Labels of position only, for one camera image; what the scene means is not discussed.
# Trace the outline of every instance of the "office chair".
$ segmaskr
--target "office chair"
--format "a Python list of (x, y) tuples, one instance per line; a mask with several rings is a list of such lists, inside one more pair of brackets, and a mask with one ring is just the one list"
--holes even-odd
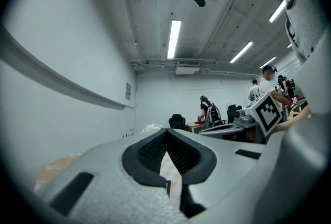
[(172, 118), (169, 119), (169, 125), (171, 128), (185, 130), (185, 118), (180, 114), (173, 114)]
[(236, 116), (236, 105), (233, 104), (231, 106), (228, 107), (228, 110), (227, 110), (227, 114), (228, 114), (228, 123), (233, 123), (234, 121), (234, 118)]

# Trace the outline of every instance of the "man in white shirt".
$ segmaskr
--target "man in white shirt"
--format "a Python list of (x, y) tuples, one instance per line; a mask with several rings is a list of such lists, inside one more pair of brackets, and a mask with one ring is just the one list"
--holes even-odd
[(278, 109), (279, 109), (281, 115), (283, 116), (283, 106), (282, 105), (292, 107), (293, 102), (290, 100), (287, 100), (284, 96), (282, 96), (279, 92), (277, 92), (275, 90), (275, 88), (273, 87), (273, 85), (270, 83), (270, 81), (273, 80), (275, 77), (275, 70), (274, 70), (273, 66), (271, 66), (271, 65), (264, 66), (262, 69), (262, 75), (263, 75), (263, 78), (261, 79), (260, 85), (259, 85), (260, 95), (270, 92), (271, 96), (276, 100)]
[(251, 87), (251, 89), (249, 90), (249, 96), (248, 99), (250, 101), (254, 101), (256, 98), (258, 98), (260, 96), (259, 93), (259, 86), (258, 86), (258, 81), (257, 80), (253, 80), (253, 86)]

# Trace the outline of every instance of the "backpack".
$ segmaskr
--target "backpack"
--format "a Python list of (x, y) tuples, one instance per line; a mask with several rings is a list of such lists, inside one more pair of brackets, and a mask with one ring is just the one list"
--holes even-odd
[(212, 103), (211, 106), (209, 106), (206, 102), (203, 102), (203, 104), (208, 106), (206, 118), (208, 118), (209, 123), (214, 124), (216, 121), (221, 120), (221, 112), (216, 105), (214, 105), (214, 103)]
[(292, 87), (292, 89), (295, 89), (295, 83), (294, 83), (294, 81), (291, 81), (291, 87)]

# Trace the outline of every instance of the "white t-shirt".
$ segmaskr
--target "white t-shirt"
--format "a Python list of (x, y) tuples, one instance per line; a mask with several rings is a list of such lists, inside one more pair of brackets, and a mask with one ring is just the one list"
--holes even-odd
[[(272, 91), (275, 91), (275, 87), (273, 87), (272, 84), (267, 79), (262, 78), (260, 81), (260, 84), (259, 84), (260, 95), (264, 95), (264, 94), (266, 94), (268, 92), (272, 92)], [(283, 105), (279, 101), (276, 101), (276, 104), (278, 106), (279, 111), (282, 112)]]
[(251, 101), (254, 101), (256, 98), (258, 98), (260, 96), (259, 93), (259, 86), (258, 85), (254, 85), (250, 88), (249, 90), (249, 96), (248, 99)]

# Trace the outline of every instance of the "gray shirt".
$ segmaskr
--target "gray shirt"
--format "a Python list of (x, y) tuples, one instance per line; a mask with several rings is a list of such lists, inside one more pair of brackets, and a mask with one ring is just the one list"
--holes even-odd
[(286, 31), (302, 64), (309, 58), (327, 29), (328, 17), (319, 0), (291, 0), (286, 11)]

